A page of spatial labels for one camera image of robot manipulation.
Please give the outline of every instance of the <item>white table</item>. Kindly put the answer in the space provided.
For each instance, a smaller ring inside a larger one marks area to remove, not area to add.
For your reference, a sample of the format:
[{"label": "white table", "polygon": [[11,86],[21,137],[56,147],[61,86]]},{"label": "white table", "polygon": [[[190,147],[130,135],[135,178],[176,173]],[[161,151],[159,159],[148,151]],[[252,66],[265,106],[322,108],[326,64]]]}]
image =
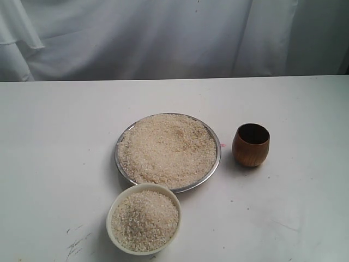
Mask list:
[{"label": "white table", "polygon": [[[216,173],[178,195],[173,244],[131,257],[105,229],[126,187],[113,150],[160,112],[203,120],[226,147]],[[348,261],[348,114],[349,76],[0,83],[0,261]],[[247,122],[270,132],[252,170],[231,154]]]}]

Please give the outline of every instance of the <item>brown cup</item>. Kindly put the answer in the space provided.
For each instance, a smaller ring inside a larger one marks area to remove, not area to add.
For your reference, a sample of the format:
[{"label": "brown cup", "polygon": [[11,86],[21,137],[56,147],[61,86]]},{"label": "brown cup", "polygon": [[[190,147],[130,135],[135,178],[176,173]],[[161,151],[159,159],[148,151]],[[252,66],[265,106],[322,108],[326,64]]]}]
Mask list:
[{"label": "brown cup", "polygon": [[235,160],[244,166],[258,166],[266,160],[270,135],[259,124],[243,124],[236,131],[232,151]]}]

